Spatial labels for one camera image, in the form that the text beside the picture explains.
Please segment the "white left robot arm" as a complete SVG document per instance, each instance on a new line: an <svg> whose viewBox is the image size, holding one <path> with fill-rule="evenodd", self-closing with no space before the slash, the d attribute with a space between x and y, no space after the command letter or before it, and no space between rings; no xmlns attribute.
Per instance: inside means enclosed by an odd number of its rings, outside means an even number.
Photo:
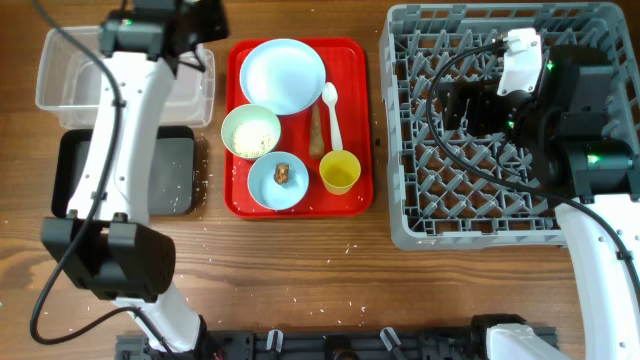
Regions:
<svg viewBox="0 0 640 360"><path fill-rule="evenodd" d="M128 313L159 359L222 356L174 284L175 244L149 225L148 185L182 55L228 34L220 0L124 2L109 13L88 52L105 84L88 156L65 215L41 231L54 274Z"/></svg>

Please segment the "white plastic spoon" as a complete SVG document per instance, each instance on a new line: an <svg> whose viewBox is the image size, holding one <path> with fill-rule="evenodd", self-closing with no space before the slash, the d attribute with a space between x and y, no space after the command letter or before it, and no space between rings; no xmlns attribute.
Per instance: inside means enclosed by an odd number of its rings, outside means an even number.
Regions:
<svg viewBox="0 0 640 360"><path fill-rule="evenodd" d="M338 93L335 85L327 82L321 93L322 101L328 108L331 147L334 151L343 150L342 136L340 132L339 122L337 118L336 105L338 101Z"/></svg>

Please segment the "brown food scrap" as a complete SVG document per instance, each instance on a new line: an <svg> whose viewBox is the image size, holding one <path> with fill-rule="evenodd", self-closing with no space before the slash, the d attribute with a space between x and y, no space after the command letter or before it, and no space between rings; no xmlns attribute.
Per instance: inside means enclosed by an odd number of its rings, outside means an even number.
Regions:
<svg viewBox="0 0 640 360"><path fill-rule="evenodd" d="M278 163L275 167L274 181L278 185L286 184L289 181L290 166L286 163Z"/></svg>

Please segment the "light green rice bowl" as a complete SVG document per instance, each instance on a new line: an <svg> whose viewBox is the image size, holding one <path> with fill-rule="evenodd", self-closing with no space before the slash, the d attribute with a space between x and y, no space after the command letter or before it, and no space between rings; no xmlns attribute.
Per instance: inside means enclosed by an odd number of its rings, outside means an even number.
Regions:
<svg viewBox="0 0 640 360"><path fill-rule="evenodd" d="M280 140L281 123L271 110L255 104L233 109L221 126L221 140L236 157L255 160L274 150Z"/></svg>

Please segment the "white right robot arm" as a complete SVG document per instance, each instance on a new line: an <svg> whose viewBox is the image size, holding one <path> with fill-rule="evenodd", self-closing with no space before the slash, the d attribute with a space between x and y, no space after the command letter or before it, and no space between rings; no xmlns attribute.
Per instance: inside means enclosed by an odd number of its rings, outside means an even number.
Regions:
<svg viewBox="0 0 640 360"><path fill-rule="evenodd" d="M436 74L448 130L502 132L533 158L532 195L546 199L570 252L590 359L639 355L639 163L606 132L614 68L600 50L488 46L504 58L496 81L447 83Z"/></svg>

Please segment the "small light blue plate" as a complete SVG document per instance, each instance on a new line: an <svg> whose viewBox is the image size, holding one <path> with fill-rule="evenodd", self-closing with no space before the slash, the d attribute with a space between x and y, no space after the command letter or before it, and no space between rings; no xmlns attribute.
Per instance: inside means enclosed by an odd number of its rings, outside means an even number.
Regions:
<svg viewBox="0 0 640 360"><path fill-rule="evenodd" d="M262 207L280 211L297 205L307 194L310 176L295 155L276 151L254 162L247 178L249 194Z"/></svg>

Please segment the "yellow plastic cup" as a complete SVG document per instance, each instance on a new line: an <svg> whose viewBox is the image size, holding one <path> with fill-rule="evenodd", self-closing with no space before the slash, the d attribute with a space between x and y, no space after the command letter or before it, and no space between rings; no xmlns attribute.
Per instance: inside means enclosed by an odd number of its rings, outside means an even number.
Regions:
<svg viewBox="0 0 640 360"><path fill-rule="evenodd" d="M346 150L333 150L321 159L319 173L329 193L344 195L358 181L361 165L353 153Z"/></svg>

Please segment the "pile of white rice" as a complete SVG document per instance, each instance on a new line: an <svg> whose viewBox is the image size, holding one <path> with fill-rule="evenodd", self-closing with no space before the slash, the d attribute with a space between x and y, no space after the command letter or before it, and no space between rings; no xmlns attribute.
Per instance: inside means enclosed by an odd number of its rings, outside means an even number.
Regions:
<svg viewBox="0 0 640 360"><path fill-rule="evenodd" d="M276 144L277 135L263 121L253 120L240 124L232 133L233 152L243 158L258 158L268 153Z"/></svg>

